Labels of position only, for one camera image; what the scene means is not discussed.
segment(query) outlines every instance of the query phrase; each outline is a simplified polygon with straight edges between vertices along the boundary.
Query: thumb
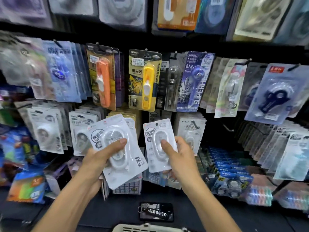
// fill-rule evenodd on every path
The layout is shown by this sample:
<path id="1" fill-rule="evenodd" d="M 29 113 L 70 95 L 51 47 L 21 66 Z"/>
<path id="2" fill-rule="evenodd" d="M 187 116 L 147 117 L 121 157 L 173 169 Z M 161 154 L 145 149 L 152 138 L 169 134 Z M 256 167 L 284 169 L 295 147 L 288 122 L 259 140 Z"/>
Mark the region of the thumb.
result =
<path id="1" fill-rule="evenodd" d="M 122 150 L 125 145 L 127 144 L 127 139 L 122 138 L 119 139 L 111 144 L 109 144 L 103 150 L 96 152 L 96 156 L 103 161 L 107 161 L 113 154 L 117 153 L 118 151 Z"/>
<path id="2" fill-rule="evenodd" d="M 161 140 L 161 146 L 164 152 L 168 155 L 169 158 L 173 158 L 177 154 L 177 152 L 174 151 L 171 144 L 169 144 L 166 140 Z"/>

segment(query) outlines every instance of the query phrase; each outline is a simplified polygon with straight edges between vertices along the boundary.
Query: purple package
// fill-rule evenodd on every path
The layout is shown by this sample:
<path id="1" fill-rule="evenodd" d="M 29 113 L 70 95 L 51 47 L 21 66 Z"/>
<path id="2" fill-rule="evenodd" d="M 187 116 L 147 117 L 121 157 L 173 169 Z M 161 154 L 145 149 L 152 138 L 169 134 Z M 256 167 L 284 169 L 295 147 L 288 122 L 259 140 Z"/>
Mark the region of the purple package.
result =
<path id="1" fill-rule="evenodd" d="M 121 76 L 121 104 L 125 102 L 125 56 L 123 53 L 120 54 L 120 76 Z"/>
<path id="2" fill-rule="evenodd" d="M 196 112 L 208 79 L 214 53 L 189 51 L 178 95 L 177 112 Z"/>
<path id="3" fill-rule="evenodd" d="M 118 48 L 114 48 L 115 58 L 115 86 L 116 86 L 116 107 L 121 107 L 121 77 L 120 77 L 120 53 Z"/>

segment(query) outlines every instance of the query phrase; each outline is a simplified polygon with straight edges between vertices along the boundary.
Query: white basket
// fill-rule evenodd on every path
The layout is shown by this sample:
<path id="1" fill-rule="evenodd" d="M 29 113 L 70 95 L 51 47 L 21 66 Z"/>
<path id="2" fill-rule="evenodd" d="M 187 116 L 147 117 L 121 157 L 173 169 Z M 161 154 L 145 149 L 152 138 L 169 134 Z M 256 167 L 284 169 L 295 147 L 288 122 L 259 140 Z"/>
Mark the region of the white basket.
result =
<path id="1" fill-rule="evenodd" d="M 190 232 L 187 228 L 176 229 L 166 226 L 154 226 L 149 223 L 145 223 L 140 226 L 119 224 L 112 232 Z"/>

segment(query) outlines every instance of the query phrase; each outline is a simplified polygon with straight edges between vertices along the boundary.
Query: hand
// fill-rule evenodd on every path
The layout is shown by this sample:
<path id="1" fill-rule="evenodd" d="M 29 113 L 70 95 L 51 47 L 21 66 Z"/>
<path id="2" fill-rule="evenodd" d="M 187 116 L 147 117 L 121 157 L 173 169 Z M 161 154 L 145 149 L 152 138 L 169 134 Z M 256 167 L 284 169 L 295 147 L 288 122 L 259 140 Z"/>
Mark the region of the hand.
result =
<path id="1" fill-rule="evenodd" d="M 195 179 L 200 179 L 200 173 L 194 157 L 194 152 L 182 137 L 175 136 L 178 147 L 178 153 L 166 141 L 161 141 L 164 152 L 168 155 L 172 166 L 172 171 L 182 187 L 186 188 L 192 184 Z"/>
<path id="2" fill-rule="evenodd" d="M 122 138 L 98 152 L 93 148 L 88 150 L 87 155 L 83 159 L 82 166 L 79 168 L 74 178 L 83 179 L 85 182 L 87 182 L 87 187 L 89 187 L 88 195 L 91 199 L 98 193 L 98 190 L 100 189 L 102 180 L 99 180 L 98 178 L 102 174 L 107 160 L 113 154 L 122 150 L 126 144 L 127 139 Z"/>

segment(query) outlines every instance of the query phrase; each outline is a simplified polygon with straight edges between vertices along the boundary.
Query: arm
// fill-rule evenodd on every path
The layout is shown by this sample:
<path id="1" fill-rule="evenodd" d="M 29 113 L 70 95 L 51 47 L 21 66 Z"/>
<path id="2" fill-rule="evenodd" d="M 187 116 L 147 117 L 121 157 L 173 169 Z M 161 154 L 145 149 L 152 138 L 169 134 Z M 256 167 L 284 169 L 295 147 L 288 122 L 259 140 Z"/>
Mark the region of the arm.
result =
<path id="1" fill-rule="evenodd" d="M 161 141 L 161 145 L 169 156 L 173 173 L 194 205 L 205 230 L 207 232 L 241 232 L 233 218 L 202 180 L 192 149 L 182 137 L 175 137 L 175 139 L 178 144 L 178 153 L 165 140 Z"/>
<path id="2" fill-rule="evenodd" d="M 102 181 L 98 178 L 108 158 L 123 149 L 126 143 L 124 138 L 98 152 L 90 148 L 75 177 L 61 191 L 32 232 L 74 232 L 88 203 L 100 189 Z"/>

